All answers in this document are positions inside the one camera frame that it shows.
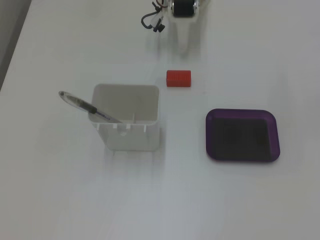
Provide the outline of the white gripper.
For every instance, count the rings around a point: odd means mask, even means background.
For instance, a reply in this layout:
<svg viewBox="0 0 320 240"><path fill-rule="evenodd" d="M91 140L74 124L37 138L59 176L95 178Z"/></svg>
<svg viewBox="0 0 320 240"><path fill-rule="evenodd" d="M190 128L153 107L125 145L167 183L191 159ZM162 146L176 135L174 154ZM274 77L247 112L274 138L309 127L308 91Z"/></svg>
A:
<svg viewBox="0 0 320 240"><path fill-rule="evenodd" d="M186 58L196 49L196 33L195 23L192 21L198 18L200 12L199 0L170 0L169 1L169 16L175 22L177 21L191 21L191 22L177 22L176 40L177 53L180 57Z"/></svg>

